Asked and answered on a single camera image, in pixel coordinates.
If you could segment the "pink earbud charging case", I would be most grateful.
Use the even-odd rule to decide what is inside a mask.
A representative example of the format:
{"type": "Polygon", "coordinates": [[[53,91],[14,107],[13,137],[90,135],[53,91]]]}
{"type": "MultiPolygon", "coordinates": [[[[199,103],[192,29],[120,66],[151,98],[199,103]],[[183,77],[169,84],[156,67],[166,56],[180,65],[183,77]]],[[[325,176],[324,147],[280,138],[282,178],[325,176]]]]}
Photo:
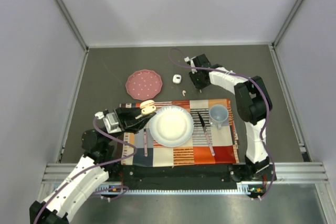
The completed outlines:
{"type": "Polygon", "coordinates": [[[141,115],[145,116],[156,111],[155,102],[153,100],[146,100],[140,104],[141,115]]]}

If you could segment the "white earbud charging case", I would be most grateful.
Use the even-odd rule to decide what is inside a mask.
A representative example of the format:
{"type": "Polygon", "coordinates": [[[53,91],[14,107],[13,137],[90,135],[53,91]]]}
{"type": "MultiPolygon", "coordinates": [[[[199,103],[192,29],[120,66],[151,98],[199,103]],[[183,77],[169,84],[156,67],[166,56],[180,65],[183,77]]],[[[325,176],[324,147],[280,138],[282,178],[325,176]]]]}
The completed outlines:
{"type": "Polygon", "coordinates": [[[180,84],[182,81],[182,76],[180,74],[175,74],[172,79],[174,84],[180,84]]]}

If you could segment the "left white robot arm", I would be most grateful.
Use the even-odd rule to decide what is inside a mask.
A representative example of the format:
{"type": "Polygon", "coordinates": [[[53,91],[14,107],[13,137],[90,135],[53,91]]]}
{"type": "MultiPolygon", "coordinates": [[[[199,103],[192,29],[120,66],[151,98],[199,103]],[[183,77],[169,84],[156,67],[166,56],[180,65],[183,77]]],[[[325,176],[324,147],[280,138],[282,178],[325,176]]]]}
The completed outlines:
{"type": "Polygon", "coordinates": [[[82,135],[85,150],[79,162],[63,182],[43,201],[29,208],[30,223],[70,223],[96,189],[119,174],[116,163],[133,157],[135,145],[119,139],[124,133],[138,133],[156,114],[152,100],[138,108],[116,108],[94,115],[93,129],[82,135]]]}

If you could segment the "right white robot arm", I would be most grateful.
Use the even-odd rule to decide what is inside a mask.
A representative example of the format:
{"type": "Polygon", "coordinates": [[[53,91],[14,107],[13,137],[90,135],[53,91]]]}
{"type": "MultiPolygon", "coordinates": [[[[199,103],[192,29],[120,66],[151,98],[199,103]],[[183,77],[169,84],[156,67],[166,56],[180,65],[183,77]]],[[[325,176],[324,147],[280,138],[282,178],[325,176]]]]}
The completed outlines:
{"type": "Polygon", "coordinates": [[[265,123],[272,103],[262,78],[245,77],[220,65],[211,65],[205,54],[186,57],[184,61],[192,68],[189,77],[196,89],[213,84],[234,94],[238,115],[246,127],[245,174],[252,180],[258,179],[270,163],[265,149],[265,123]]]}

